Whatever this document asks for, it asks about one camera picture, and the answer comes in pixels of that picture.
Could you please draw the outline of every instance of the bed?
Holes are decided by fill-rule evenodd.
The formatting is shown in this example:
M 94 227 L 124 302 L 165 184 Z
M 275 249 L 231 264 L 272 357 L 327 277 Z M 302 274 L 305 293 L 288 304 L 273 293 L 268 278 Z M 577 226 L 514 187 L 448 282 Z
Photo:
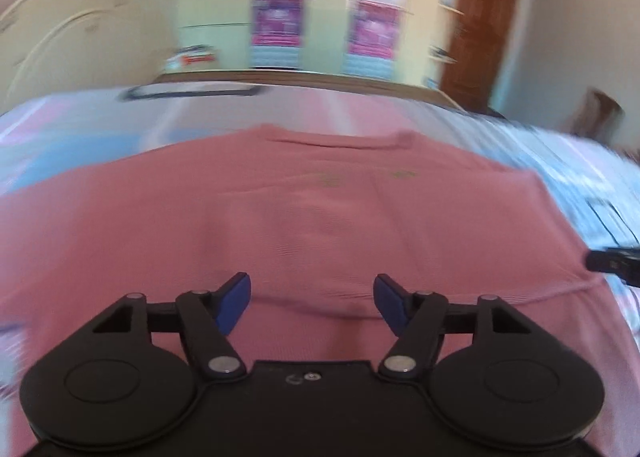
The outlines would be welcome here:
M 0 116 L 0 195 L 79 166 L 265 122 L 298 132 L 347 136 L 411 129 L 503 164 L 535 170 L 589 247 L 638 244 L 640 170 L 635 164 L 593 142 L 446 109 L 446 100 L 442 105 L 228 81 L 51 95 Z M 640 346 L 636 290 L 617 277 L 607 280 Z M 4 341 L 9 348 L 19 344 L 10 334 Z M 10 366 L 4 371 L 11 372 Z

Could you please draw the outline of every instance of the pink t-shirt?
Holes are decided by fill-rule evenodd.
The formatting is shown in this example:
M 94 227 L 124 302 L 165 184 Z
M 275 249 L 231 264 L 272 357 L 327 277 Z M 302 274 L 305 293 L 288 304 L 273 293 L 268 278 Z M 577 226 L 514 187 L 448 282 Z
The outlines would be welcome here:
M 171 301 L 252 277 L 231 341 L 245 361 L 370 359 L 394 337 L 372 302 L 388 273 L 452 302 L 499 294 L 598 370 L 589 440 L 640 451 L 640 353 L 586 247 L 532 172 L 402 132 L 271 126 L 85 167 L 0 201 L 0 319 L 33 363 L 132 291 Z M 170 335 L 154 336 L 180 353 Z M 460 347 L 460 340 L 445 351 Z M 30 437 L 17 412 L 14 455 Z

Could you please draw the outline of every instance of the chair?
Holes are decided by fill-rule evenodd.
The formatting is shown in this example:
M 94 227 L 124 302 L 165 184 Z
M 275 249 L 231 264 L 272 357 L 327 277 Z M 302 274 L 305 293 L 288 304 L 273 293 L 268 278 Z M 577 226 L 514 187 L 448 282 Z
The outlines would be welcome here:
M 617 101 L 590 87 L 587 89 L 582 107 L 575 114 L 569 133 L 609 145 L 611 136 L 623 116 L 624 111 Z

